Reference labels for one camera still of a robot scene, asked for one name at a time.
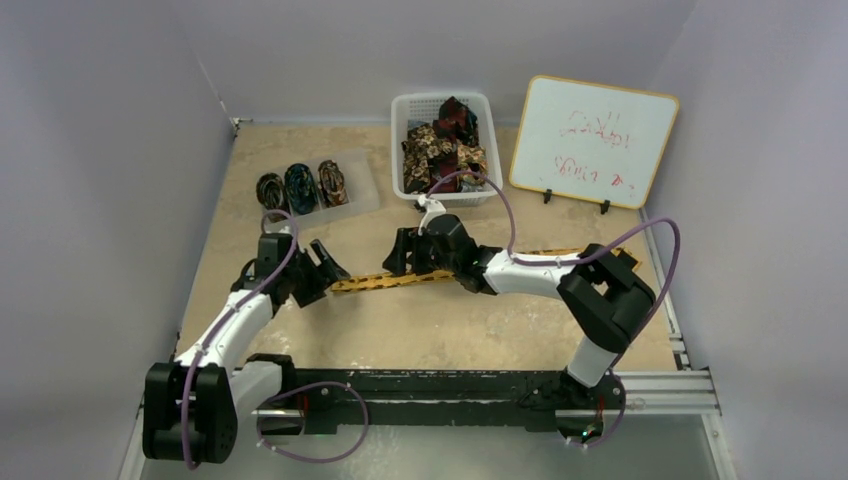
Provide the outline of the yellow insect-print tie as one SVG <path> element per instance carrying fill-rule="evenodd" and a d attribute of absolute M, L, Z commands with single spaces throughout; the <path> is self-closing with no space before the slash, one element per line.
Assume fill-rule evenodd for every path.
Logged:
<path fill-rule="evenodd" d="M 528 255 L 570 255 L 570 254 L 578 254 L 585 250 L 580 248 L 563 248 L 563 249 L 544 249 L 544 250 L 528 250 L 521 251 L 520 254 L 528 254 Z M 638 271 L 641 264 L 643 263 L 641 260 L 637 259 L 633 252 L 626 247 L 616 247 L 613 249 L 613 254 L 619 258 L 625 260 L 625 263 L 631 268 L 631 270 Z M 355 293 L 355 292 L 364 292 L 364 291 L 374 291 L 380 289 L 390 289 L 404 286 L 411 286 L 416 284 L 426 284 L 426 283 L 441 283 L 441 282 L 450 282 L 454 280 L 453 273 L 445 270 L 435 270 L 431 273 L 416 275 L 413 274 L 412 271 L 408 271 L 404 275 L 393 276 L 390 273 L 379 273 L 379 274 L 371 274 L 371 275 L 362 275 L 362 276 L 354 276 L 347 280 L 341 280 L 333 283 L 330 286 L 330 291 L 333 293 Z"/>

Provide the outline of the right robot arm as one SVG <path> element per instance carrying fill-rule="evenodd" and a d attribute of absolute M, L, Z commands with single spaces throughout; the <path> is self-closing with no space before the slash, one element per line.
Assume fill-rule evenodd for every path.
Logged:
<path fill-rule="evenodd" d="M 630 256 L 601 244 L 565 256 L 510 254 L 477 243 L 453 214 L 440 215 L 423 229 L 398 229 L 382 266 L 394 276 L 444 270 L 472 293 L 563 301 L 583 332 L 561 381 L 564 399 L 576 407 L 599 396 L 602 377 L 644 328 L 657 301 Z"/>

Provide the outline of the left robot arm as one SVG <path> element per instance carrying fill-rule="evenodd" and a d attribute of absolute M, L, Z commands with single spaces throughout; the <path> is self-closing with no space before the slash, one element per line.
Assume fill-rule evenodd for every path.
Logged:
<path fill-rule="evenodd" d="M 331 285 L 350 279 L 319 240 L 302 250 L 295 235 L 264 233 L 257 255 L 230 288 L 224 308 L 183 354 L 153 364 L 145 377 L 142 451 L 189 468 L 220 464 L 231 454 L 240 422 L 266 401 L 284 409 L 297 399 L 292 360 L 255 354 L 236 365 L 254 337 L 292 299 L 305 307 Z"/>

